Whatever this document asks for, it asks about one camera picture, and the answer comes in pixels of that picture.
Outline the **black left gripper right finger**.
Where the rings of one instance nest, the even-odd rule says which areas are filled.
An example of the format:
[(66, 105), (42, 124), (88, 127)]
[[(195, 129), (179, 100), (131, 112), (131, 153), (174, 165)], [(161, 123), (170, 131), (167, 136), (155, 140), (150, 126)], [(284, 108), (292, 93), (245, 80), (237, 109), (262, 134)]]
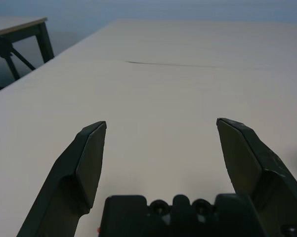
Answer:
[(269, 237), (297, 237), (297, 180), (253, 129), (227, 118), (216, 126), (235, 192), (251, 199)]

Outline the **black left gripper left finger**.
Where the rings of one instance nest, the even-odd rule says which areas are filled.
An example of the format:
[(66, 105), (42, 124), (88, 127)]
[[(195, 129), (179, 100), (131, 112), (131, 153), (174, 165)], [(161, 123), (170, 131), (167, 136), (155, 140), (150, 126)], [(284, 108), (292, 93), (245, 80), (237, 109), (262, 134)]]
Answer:
[(19, 237), (73, 237), (93, 207), (100, 180), (106, 122), (84, 127), (52, 166)]

